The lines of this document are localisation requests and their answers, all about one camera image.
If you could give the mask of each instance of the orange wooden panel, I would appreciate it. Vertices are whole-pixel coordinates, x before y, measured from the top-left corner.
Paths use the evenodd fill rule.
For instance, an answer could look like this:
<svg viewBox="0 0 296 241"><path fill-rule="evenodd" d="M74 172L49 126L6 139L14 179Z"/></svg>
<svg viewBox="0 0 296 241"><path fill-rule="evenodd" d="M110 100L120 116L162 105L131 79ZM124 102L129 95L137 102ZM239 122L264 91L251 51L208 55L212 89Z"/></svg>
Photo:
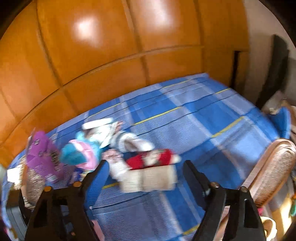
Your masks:
<svg viewBox="0 0 296 241"><path fill-rule="evenodd" d="M12 157L16 157L25 149L28 137L29 134L25 131L24 126L19 124L4 142L3 147Z"/></svg>
<svg viewBox="0 0 296 241"><path fill-rule="evenodd" d="M2 145L0 145L0 164L7 168L12 160L13 156Z"/></svg>
<svg viewBox="0 0 296 241"><path fill-rule="evenodd" d="M75 116L77 114L64 92L58 90L40 103L22 120L22 123L28 133L34 128L48 132Z"/></svg>
<svg viewBox="0 0 296 241"><path fill-rule="evenodd" d="M227 2L225 0L194 0L194 2L200 14L203 44L231 49L233 36Z"/></svg>
<svg viewBox="0 0 296 241"><path fill-rule="evenodd" d="M237 65L237 75L235 79L235 90L243 94L244 85L249 68L249 53L240 52Z"/></svg>
<svg viewBox="0 0 296 241"><path fill-rule="evenodd" d="M38 1L41 33L63 84L136 53L121 0Z"/></svg>
<svg viewBox="0 0 296 241"><path fill-rule="evenodd" d="M130 0L143 50L200 44L193 0Z"/></svg>
<svg viewBox="0 0 296 241"><path fill-rule="evenodd" d="M158 51L145 56L149 72L149 84L202 72L200 47L186 47Z"/></svg>
<svg viewBox="0 0 296 241"><path fill-rule="evenodd" d="M234 50L249 50L246 11L242 0L226 0L231 20L231 40Z"/></svg>
<svg viewBox="0 0 296 241"><path fill-rule="evenodd" d="M17 121L0 93L0 144L6 140L16 125Z"/></svg>
<svg viewBox="0 0 296 241"><path fill-rule="evenodd" d="M19 119L58 88L40 40L35 1L0 40L0 86Z"/></svg>
<svg viewBox="0 0 296 241"><path fill-rule="evenodd" d="M231 50L215 50L205 48L205 69L215 80L229 86L233 70L234 52Z"/></svg>
<svg viewBox="0 0 296 241"><path fill-rule="evenodd" d="M146 86L140 58L117 62L81 76L65 86L80 113Z"/></svg>

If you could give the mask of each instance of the purple bag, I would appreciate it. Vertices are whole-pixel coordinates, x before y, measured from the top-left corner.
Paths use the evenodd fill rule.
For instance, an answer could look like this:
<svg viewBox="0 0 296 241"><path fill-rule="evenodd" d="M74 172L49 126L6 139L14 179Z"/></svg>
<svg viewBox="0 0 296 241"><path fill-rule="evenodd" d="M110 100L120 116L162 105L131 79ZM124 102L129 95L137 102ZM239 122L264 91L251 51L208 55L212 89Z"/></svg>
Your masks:
<svg viewBox="0 0 296 241"><path fill-rule="evenodd" d="M46 181L55 183L64 178L63 163L59 151L43 131L32 134L27 146L27 166L34 169Z"/></svg>

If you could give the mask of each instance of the red fabric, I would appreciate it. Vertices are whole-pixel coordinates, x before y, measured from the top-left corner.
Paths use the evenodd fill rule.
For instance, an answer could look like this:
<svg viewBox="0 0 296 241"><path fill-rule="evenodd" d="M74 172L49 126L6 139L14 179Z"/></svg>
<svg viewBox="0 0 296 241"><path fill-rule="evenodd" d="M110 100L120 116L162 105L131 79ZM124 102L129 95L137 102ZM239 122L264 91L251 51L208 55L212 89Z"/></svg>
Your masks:
<svg viewBox="0 0 296 241"><path fill-rule="evenodd" d="M142 155L131 157L126 161L126 163L131 167L131 170L143 169L145 167Z"/></svg>
<svg viewBox="0 0 296 241"><path fill-rule="evenodd" d="M160 166L166 166L170 164L170 159L172 158L172 152L169 149L164 149L163 153L160 154L159 164Z"/></svg>
<svg viewBox="0 0 296 241"><path fill-rule="evenodd" d="M146 168L144 165L144 161L142 159L143 156L148 155L149 153L138 154L134 157L129 158L126 163L131 167L132 170L138 170ZM153 166L166 166L170 164L170 160L172 158L173 153L169 149L163 149L162 153L159 156L158 162Z"/></svg>

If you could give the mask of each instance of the white wall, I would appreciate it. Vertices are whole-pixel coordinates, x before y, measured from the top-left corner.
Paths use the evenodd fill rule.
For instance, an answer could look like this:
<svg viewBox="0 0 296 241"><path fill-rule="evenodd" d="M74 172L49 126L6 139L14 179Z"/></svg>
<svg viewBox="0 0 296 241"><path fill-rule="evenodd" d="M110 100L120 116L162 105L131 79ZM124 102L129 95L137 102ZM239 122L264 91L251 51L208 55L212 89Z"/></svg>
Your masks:
<svg viewBox="0 0 296 241"><path fill-rule="evenodd" d="M290 58L296 59L296 49L277 18L259 0L243 1L250 39L250 64L243 95L255 103L268 74L272 35L277 34L286 41Z"/></svg>

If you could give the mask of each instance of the bed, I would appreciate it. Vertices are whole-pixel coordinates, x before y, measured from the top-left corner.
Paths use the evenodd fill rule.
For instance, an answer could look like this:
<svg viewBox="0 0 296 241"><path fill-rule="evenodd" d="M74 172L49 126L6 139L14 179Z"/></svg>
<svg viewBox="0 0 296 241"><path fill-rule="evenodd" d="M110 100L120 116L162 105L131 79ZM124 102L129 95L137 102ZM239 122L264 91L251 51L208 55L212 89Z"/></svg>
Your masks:
<svg viewBox="0 0 296 241"><path fill-rule="evenodd" d="M191 240L204 211L196 205L183 177L183 162L191 160L210 181L237 189L255 180L267 160L266 150L280 138L267 116L207 74L168 80L130 92L73 118L47 135L61 149L75 138L84 122L104 117L123 121L123 129L182 157L176 164L178 184L172 191L124 194L115 180L107 179L92 212L105 240L113 241ZM23 156L24 151L9 168L17 166ZM254 175L254 167L260 160L261 167ZM53 187L65 187L71 170L64 165L66 177ZM11 186L5 176L2 214L8 226L5 203Z"/></svg>

